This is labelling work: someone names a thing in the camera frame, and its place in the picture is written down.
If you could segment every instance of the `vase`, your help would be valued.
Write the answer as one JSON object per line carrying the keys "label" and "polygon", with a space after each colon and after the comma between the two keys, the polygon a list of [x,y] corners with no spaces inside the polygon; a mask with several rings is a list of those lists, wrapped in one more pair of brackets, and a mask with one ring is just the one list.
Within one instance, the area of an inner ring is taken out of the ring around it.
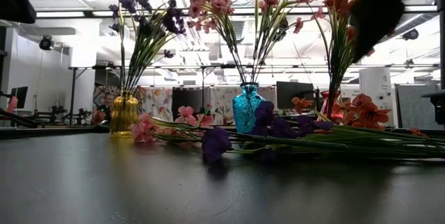
{"label": "vase", "polygon": [[113,103],[111,115],[110,133],[113,137],[131,137],[129,127],[138,124],[138,100],[132,92],[122,92]]}
{"label": "vase", "polygon": [[[323,102],[323,106],[321,107],[321,113],[323,115],[327,115],[327,106],[329,103],[329,91],[323,91],[320,94],[325,99]],[[340,91],[336,91],[334,96],[334,104],[337,105],[339,104],[339,96],[340,96]],[[330,118],[333,122],[338,123],[339,121],[341,121],[341,119],[343,119],[343,115],[341,113],[333,113]]]}
{"label": "vase", "polygon": [[241,94],[233,99],[236,131],[246,134],[255,126],[255,110],[265,99],[257,94],[258,83],[241,84]]}

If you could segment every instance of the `table surface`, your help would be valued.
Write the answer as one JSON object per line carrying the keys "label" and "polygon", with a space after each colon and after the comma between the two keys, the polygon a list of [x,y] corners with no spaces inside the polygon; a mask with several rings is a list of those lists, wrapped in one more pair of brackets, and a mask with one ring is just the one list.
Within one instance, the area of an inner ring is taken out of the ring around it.
{"label": "table surface", "polygon": [[0,141],[0,222],[445,223],[445,163],[295,161],[136,147],[107,134]]}

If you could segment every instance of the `ceiling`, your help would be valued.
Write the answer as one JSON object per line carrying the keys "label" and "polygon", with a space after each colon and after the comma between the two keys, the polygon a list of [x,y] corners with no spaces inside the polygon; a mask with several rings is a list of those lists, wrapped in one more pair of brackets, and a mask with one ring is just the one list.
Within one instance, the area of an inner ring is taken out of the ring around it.
{"label": "ceiling", "polygon": [[[160,6],[167,0],[150,0],[154,7]],[[177,0],[180,8],[187,8],[189,0]],[[393,83],[412,83],[414,77],[418,79],[437,79],[439,72],[439,20],[435,13],[434,0],[405,0],[411,13],[406,14],[400,21],[396,30],[397,34],[392,38],[385,38],[375,47],[375,53],[362,61],[362,66],[352,67],[346,74],[344,83],[355,83],[358,71],[366,65],[391,65],[391,81]],[[85,11],[94,15],[108,15],[108,6],[116,0],[30,0],[38,11],[39,19],[34,25],[7,23],[5,25],[16,26],[24,34],[33,38],[42,35],[52,35],[56,42],[65,45],[76,45],[79,38],[85,35],[93,35],[97,42],[97,60],[120,62],[120,44],[118,37],[113,35],[109,25],[111,19],[85,18]],[[248,0],[240,0],[239,8],[252,6]],[[308,8],[295,10],[296,14],[288,16],[293,22],[297,17],[309,19],[309,15],[298,15]],[[240,29],[240,37],[243,38],[241,51],[243,51],[243,64],[252,62],[252,50],[254,40],[253,16],[235,16],[236,27]],[[327,24],[322,24],[325,33],[329,35]],[[416,29],[419,37],[416,40],[402,40],[401,35]],[[133,40],[126,40],[126,56],[131,56]],[[148,69],[140,80],[142,85],[167,85],[202,83],[202,73],[198,66],[219,65],[231,63],[224,42],[215,32],[204,34],[194,30],[188,31],[186,36],[170,41],[164,49],[175,53],[171,59],[161,59],[154,65],[163,68]],[[414,66],[405,66],[407,60],[412,60]],[[325,50],[321,40],[320,31],[315,22],[305,23],[299,34],[288,32],[287,36],[278,42],[270,56],[266,60],[269,66],[261,71],[258,82],[262,84],[274,84],[276,81],[298,80],[299,82],[312,82],[322,85],[328,83]],[[206,84],[233,84],[239,83],[236,69],[209,68],[205,70]]]}

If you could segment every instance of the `wall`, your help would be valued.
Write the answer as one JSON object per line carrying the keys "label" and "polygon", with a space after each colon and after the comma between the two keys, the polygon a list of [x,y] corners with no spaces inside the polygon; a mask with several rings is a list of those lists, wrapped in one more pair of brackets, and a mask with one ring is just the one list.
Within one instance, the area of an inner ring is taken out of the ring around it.
{"label": "wall", "polygon": [[28,86],[24,111],[35,109],[34,95],[39,111],[48,111],[57,100],[65,106],[65,90],[71,81],[69,57],[54,50],[42,54],[38,43],[20,36],[16,29],[9,28],[6,37],[8,57],[4,61],[2,91],[10,93],[12,88]]}

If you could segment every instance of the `security camera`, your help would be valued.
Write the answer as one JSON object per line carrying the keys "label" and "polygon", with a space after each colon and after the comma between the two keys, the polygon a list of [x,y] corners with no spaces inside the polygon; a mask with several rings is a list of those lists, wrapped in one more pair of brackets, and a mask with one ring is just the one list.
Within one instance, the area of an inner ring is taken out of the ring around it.
{"label": "security camera", "polygon": [[40,41],[39,47],[41,50],[51,51],[54,49],[54,42],[52,41],[52,36],[43,36],[43,39]]}
{"label": "security camera", "polygon": [[409,30],[402,35],[404,40],[416,40],[419,37],[419,32],[416,29]]}

